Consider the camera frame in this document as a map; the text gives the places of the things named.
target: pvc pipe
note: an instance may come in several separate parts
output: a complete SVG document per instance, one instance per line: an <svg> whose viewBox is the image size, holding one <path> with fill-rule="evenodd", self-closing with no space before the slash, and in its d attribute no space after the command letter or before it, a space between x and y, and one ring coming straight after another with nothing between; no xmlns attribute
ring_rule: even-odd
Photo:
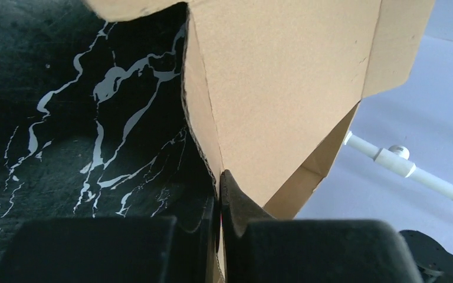
<svg viewBox="0 0 453 283"><path fill-rule="evenodd" d="M408 160L409 150L407 148L392 146L390 149L380 149L353 135L351 131L346 134L343 144L362 152L384 168L404 178L411 178L453 201L453 184L418 168L414 162Z"/></svg>

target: marble pattern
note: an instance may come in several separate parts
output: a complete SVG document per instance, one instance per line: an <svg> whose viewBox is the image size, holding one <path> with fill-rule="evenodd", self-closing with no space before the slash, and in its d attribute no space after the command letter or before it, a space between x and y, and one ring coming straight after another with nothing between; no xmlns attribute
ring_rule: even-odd
<svg viewBox="0 0 453 283"><path fill-rule="evenodd" d="M0 7L0 257L30 219L155 216L211 187L180 103L186 6L108 23L80 2Z"/></svg>

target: white wall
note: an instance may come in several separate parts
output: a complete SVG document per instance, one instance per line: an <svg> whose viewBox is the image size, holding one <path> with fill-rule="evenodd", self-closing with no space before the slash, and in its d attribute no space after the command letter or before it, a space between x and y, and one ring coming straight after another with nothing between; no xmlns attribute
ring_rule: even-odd
<svg viewBox="0 0 453 283"><path fill-rule="evenodd" d="M401 144L419 167L453 183L453 0L439 0L408 82L363 100L351 126L379 147ZM297 218L375 218L419 230L453 254L453 202L344 147Z"/></svg>

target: cardboard box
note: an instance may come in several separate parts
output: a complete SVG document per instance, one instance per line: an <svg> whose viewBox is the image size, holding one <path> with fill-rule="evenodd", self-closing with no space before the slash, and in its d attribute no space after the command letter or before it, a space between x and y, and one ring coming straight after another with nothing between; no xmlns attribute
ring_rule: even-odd
<svg viewBox="0 0 453 283"><path fill-rule="evenodd" d="M174 0L86 0L125 21ZM409 77L434 0L190 0L184 108L212 176L278 218L327 176L363 97Z"/></svg>

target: black marble surface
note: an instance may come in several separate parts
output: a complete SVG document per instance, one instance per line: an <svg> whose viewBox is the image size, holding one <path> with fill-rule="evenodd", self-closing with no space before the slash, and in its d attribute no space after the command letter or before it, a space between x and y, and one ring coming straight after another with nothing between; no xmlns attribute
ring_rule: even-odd
<svg viewBox="0 0 453 283"><path fill-rule="evenodd" d="M0 1L0 256L30 219L153 216L212 190L180 101L185 20Z"/></svg>

